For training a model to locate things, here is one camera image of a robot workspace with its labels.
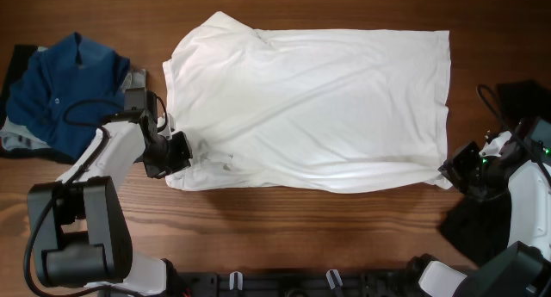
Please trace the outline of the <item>white t-shirt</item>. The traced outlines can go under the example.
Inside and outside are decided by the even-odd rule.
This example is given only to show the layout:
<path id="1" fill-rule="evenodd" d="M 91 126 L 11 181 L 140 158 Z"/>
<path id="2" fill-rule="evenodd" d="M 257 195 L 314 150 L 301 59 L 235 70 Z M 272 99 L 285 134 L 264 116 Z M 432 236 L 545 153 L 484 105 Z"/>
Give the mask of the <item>white t-shirt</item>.
<path id="1" fill-rule="evenodd" d="M 448 189 L 446 31 L 262 30 L 217 12 L 163 64 L 185 191 Z"/>

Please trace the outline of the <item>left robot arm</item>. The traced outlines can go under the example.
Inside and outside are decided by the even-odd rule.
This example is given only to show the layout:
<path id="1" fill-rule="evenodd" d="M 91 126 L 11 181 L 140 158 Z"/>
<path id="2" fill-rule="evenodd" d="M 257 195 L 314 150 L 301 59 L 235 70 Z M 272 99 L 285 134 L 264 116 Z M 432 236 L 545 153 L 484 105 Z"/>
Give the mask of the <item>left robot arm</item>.
<path id="1" fill-rule="evenodd" d="M 124 108 L 95 127 L 80 159 L 56 181 L 30 189 L 23 275 L 35 295 L 56 287 L 73 296 L 191 294 L 171 262 L 133 249 L 116 193 L 135 162 L 156 179 L 190 166 L 187 138 L 158 124 L 157 100 L 144 88 L 126 90 Z"/>

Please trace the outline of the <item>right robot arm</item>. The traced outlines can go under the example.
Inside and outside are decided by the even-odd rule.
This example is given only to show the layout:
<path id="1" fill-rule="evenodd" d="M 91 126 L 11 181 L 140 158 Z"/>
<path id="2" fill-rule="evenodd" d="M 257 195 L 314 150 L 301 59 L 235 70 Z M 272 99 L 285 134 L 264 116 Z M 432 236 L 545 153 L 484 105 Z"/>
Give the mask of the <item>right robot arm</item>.
<path id="1" fill-rule="evenodd" d="M 478 268 L 460 271 L 419 257 L 420 290 L 429 296 L 548 296 L 549 122 L 524 119 L 483 147 L 471 142 L 439 170 L 464 195 L 440 233 Z"/>

